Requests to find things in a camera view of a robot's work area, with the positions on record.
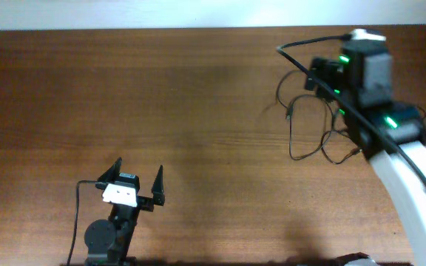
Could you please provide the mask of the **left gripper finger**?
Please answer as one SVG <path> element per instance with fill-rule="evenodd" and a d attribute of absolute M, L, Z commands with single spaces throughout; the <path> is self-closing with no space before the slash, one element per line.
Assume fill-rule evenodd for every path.
<path fill-rule="evenodd" d="M 121 172 L 121 165 L 122 158 L 119 157 L 114 164 L 97 179 L 95 187 L 104 190 L 110 183 L 114 183 Z"/>
<path fill-rule="evenodd" d="M 158 169 L 158 173 L 156 175 L 155 181 L 152 185 L 152 196 L 153 196 L 153 204 L 164 206 L 165 204 L 165 191 L 163 187 L 163 166 L 160 165 Z"/>

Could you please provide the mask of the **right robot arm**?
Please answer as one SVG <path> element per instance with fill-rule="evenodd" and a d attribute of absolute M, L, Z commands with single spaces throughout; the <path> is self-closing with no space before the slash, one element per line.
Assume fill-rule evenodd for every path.
<path fill-rule="evenodd" d="M 385 186 L 418 265 L 426 265 L 426 125 L 395 100 L 385 37 L 341 35 L 338 59 L 315 58 L 308 86 L 339 104 L 348 135 Z"/>

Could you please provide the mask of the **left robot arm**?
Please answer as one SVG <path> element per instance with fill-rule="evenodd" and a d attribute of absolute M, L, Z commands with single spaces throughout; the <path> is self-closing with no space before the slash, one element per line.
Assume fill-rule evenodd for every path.
<path fill-rule="evenodd" d="M 154 211 L 163 206 L 163 166 L 160 166 L 151 188 L 151 197 L 138 194 L 139 176 L 121 171 L 118 158 L 96 181 L 102 190 L 102 200 L 112 206 L 107 219 L 92 222 L 85 231 L 84 242 L 88 248 L 85 265 L 133 266 L 136 258 L 129 257 L 129 246 L 138 223 L 140 212 Z"/>

